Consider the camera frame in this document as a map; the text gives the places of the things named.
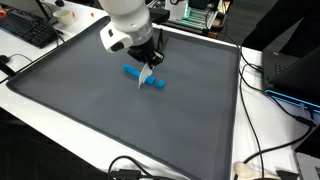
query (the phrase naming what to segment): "black keyboard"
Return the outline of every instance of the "black keyboard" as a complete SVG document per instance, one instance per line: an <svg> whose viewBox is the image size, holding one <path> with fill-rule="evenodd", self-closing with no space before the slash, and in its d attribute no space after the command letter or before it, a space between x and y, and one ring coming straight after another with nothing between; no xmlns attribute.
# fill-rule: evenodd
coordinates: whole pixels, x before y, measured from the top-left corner
<svg viewBox="0 0 320 180"><path fill-rule="evenodd" d="M275 66L275 70L276 70L277 75L281 74L284 70L287 69L286 66L280 65L280 64L275 64L274 66Z"/></svg>
<svg viewBox="0 0 320 180"><path fill-rule="evenodd" d="M5 17L0 19L0 29L39 48L43 48L57 39L53 27L16 11L9 11Z"/></svg>

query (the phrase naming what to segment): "gray tray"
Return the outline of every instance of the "gray tray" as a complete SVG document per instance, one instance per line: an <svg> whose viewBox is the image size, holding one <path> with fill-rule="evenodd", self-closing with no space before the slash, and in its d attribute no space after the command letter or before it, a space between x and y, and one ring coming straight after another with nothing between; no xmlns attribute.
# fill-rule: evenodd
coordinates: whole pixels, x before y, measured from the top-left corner
<svg viewBox="0 0 320 180"><path fill-rule="evenodd" d="M164 31L166 58L154 77L166 86L138 90L122 66L143 64L102 45L109 21L100 19L7 86L190 179L229 179L239 51Z"/></svg>

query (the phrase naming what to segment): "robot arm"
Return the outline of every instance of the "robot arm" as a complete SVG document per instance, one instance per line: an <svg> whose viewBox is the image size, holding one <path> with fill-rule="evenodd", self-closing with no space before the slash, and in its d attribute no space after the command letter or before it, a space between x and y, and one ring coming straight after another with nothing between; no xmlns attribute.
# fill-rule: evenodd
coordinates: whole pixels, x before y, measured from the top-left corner
<svg viewBox="0 0 320 180"><path fill-rule="evenodd" d="M100 32L110 53L129 48L128 54L152 70L163 61L156 52L150 12L144 0L99 0L111 22Z"/></svg>

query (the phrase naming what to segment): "white table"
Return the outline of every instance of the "white table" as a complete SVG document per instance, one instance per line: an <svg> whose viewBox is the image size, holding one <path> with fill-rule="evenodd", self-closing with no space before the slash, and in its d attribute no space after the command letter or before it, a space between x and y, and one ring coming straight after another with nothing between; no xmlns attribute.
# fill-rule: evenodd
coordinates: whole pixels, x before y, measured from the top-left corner
<svg viewBox="0 0 320 180"><path fill-rule="evenodd" d="M53 4L54 0L46 0L46 2ZM65 2L65 4L66 5L63 9L72 10L76 14L75 23L72 26L63 27L59 24L55 25L57 29L64 32L65 35L63 37L66 40L75 36L99 18L107 15L106 12L98 9L70 2ZM168 27L157 25L155 25L155 27L161 27L168 31L207 41L227 44ZM5 44L5 46L1 45L0 54L10 56L12 54L20 53L28 56L32 60L36 60L56 47L56 43L54 42L44 49L38 49L11 35L8 35L3 31L0 31L0 40L1 44ZM243 49L243 52L246 59L251 63L261 63L260 52L246 48ZM19 70L27 64L29 64L27 60L16 56L8 65L14 70ZM250 84L261 88L261 77L252 69L248 67L244 76ZM0 72L0 80L3 80L5 77L6 76ZM305 125L295 122L266 97L254 92L245 85L243 85L243 92L245 102L247 104L253 126L255 127L261 142L262 149L289 142L300 137L306 132L307 127ZM148 167L150 173L154 175L164 175L177 179L184 179L182 175L172 171L163 164L160 164L157 161L154 161L103 134L83 126L72 119L15 94L6 87L5 83L0 84L0 107L99 169L107 170L110 162L114 158L120 155L129 155L133 158L139 159L141 163ZM285 107L290 112L295 114L300 113L303 115L300 108L290 105L285 105ZM256 151L257 145L241 104L240 96L238 96L234 126L232 162L243 161ZM274 173L275 170L279 168L294 172L297 171L292 147L265 154L264 162L267 172ZM260 169L259 159L254 159L250 162L250 165ZM129 161L121 160L115 164L115 167L133 168L134 166Z"/></svg>

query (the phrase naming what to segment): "desk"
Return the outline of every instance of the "desk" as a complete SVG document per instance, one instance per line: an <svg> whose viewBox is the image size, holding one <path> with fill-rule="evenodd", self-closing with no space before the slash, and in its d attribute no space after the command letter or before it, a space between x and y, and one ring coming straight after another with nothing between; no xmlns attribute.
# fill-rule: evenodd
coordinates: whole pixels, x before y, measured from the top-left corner
<svg viewBox="0 0 320 180"><path fill-rule="evenodd" d="M75 24L70 27L56 25L57 29L66 34L64 37L66 40L90 26L100 17L107 15L104 11L90 7L76 5L70 2L65 2L65 4L66 6L63 8L74 11L77 16ZM95 14L93 19L91 19L92 17L90 16L91 12ZM175 30L169 27L156 25L155 27L161 27L167 31L174 31L186 36L193 36L207 41L227 44L207 37ZM41 57L43 54L54 49L56 46L55 43L52 43L44 49L37 49L2 31L0 31L0 39L2 44L6 44L6 46L0 47L0 54L9 56L11 54L21 53L33 60ZM243 51L244 56L248 61L255 64L261 63L260 52L245 48ZM14 70L18 70L27 64L28 61L24 60L23 58L14 57L9 63L9 66ZM5 75L1 74L0 77L3 79L5 78ZM254 85L255 87L261 88L261 77L253 70L247 68L244 77L248 83ZM184 179L182 175L172 171L163 164L160 164L157 161L154 161L153 159L150 159L149 157L146 157L143 154L134 151L106 137L105 135L83 126L55 111L52 111L40 104L13 93L6 87L5 83L0 84L0 96L0 107L2 107L4 110L13 114L34 129L48 136L50 139L64 146L66 149L70 150L74 154L78 155L85 161L101 170L106 171L110 162L114 158L120 155L129 155L146 165L148 167L147 170L154 175L164 175L176 179ZM245 87L245 85L244 97L248 106L249 114L253 121L253 126L255 127L257 135L260 139L262 149L289 142L297 137L300 137L306 132L307 127L295 122L291 117L288 117L286 114L284 114L266 97L263 97L259 93ZM285 107L290 112L302 114L300 109L297 107L290 105L286 105ZM232 162L242 161L256 151L257 146L253 133L245 116L241 100L238 99L234 126ZM278 168L295 172L297 171L291 147L268 153L264 155L264 160L267 172L275 172L275 170ZM257 167L257 169L260 167L259 159L254 159L250 164L252 167ZM119 163L117 163L115 166L122 168L134 167L128 161L119 161Z"/></svg>

